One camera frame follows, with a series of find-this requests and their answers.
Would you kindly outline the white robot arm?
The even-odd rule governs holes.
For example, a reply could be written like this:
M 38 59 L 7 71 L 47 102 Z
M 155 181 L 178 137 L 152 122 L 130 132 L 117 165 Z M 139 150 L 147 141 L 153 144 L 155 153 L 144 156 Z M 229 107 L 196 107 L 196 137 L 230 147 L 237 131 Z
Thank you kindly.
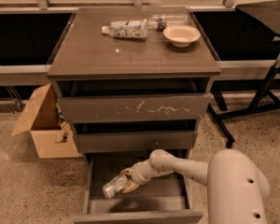
M 131 177 L 125 192 L 173 172 L 206 186 L 209 224 L 267 224 L 263 201 L 269 196 L 269 182 L 240 151 L 223 149 L 210 162 L 201 162 L 156 149 L 122 172 Z

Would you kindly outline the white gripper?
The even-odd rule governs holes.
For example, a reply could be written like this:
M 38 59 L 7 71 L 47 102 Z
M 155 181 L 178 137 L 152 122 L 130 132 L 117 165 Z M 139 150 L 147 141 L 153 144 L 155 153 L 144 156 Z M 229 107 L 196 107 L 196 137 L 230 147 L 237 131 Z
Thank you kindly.
M 120 171 L 121 174 L 130 175 L 132 180 L 129 180 L 127 185 L 121 191 L 122 193 L 129 193 L 139 188 L 139 185 L 144 185 L 152 178 L 162 177 L 172 173 L 169 171 L 159 171 L 153 168 L 149 161 L 141 161 L 129 168 Z

